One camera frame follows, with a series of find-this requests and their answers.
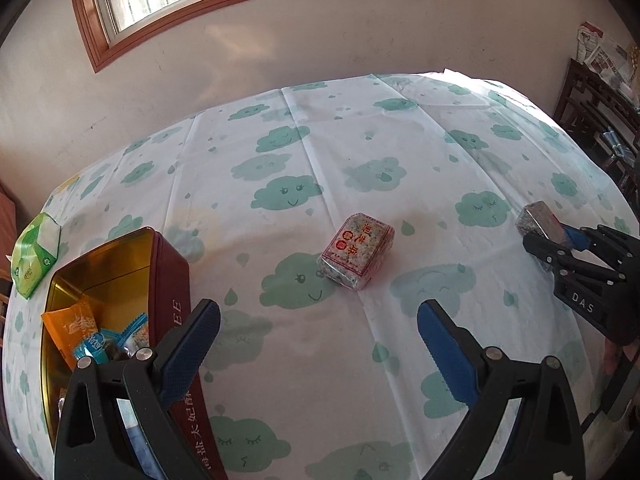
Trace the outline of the red label sesame cake pack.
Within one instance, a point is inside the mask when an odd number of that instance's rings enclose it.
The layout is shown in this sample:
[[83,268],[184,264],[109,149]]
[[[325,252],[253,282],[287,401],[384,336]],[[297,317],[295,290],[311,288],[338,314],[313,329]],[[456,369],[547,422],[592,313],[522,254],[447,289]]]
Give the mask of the red label sesame cake pack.
[[371,281],[393,246],[392,226],[362,212],[349,216],[318,257],[324,276],[351,289]]

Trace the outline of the teal small snack packet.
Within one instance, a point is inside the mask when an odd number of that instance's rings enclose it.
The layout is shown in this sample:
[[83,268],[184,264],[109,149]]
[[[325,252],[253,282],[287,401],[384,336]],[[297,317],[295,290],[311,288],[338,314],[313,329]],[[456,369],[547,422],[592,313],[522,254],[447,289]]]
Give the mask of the teal small snack packet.
[[102,328],[83,339],[74,348],[73,357],[77,361],[91,358],[98,364],[106,364],[132,358],[148,345],[149,319],[146,313],[141,313],[121,333]]

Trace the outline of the orange snack packet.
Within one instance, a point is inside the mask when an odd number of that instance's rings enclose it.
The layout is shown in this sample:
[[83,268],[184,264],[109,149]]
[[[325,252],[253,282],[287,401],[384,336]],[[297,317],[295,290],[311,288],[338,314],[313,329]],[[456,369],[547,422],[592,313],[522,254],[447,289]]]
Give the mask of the orange snack packet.
[[82,298],[70,307],[44,312],[41,318],[64,362],[73,370],[77,362],[74,350],[98,331],[91,302]]

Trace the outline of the dark wooden side cabinet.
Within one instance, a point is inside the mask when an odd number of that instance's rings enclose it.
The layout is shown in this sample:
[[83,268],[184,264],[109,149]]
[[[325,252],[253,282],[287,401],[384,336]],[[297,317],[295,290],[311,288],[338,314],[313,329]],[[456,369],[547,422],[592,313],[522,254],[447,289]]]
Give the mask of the dark wooden side cabinet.
[[639,112],[572,58],[552,118],[639,210]]

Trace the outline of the gold red toffee tin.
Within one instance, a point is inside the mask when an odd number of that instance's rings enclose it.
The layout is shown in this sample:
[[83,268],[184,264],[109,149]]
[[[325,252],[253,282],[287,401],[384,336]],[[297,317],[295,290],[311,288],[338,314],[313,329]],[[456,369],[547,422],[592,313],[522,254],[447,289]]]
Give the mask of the gold red toffee tin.
[[[142,312],[148,315],[152,344],[192,310],[189,265],[152,228],[141,228],[111,240],[54,272],[44,312],[90,301],[96,325],[122,333]],[[58,432],[58,399],[67,389],[72,368],[45,328],[40,351],[41,399],[52,448]],[[201,378],[196,375],[180,402],[171,405],[172,419],[211,479],[228,479],[209,425]]]

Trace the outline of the papers on cabinet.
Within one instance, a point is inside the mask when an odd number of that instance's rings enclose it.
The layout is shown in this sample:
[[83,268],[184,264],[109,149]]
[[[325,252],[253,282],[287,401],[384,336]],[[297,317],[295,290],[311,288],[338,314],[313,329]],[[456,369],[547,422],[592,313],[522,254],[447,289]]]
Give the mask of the papers on cabinet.
[[635,108],[639,107],[638,46],[624,48],[596,25],[582,22],[577,29],[576,58]]

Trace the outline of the green tissue pack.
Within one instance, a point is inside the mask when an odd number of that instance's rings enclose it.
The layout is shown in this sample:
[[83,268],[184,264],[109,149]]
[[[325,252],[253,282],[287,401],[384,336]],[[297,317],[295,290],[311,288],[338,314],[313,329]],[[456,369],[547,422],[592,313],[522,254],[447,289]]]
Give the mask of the green tissue pack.
[[11,278],[17,293],[28,299],[58,261],[61,227],[45,212],[21,232],[11,255]]

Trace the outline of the cloud pattern tablecloth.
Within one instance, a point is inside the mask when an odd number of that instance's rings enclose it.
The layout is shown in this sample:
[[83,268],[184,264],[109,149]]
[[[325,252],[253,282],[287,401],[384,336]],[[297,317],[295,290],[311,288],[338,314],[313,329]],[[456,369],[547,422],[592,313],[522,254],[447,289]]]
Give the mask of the cloud pattern tablecloth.
[[[459,73],[365,76],[204,110],[54,180],[62,259],[142,226],[190,266],[224,328],[200,371],[233,479],[416,479],[465,413],[416,330],[435,299],[485,346],[564,365],[578,413],[603,338],[553,296],[515,222],[542,200],[573,226],[636,234],[623,195],[515,90]],[[395,230],[371,281],[318,257],[352,214]]]

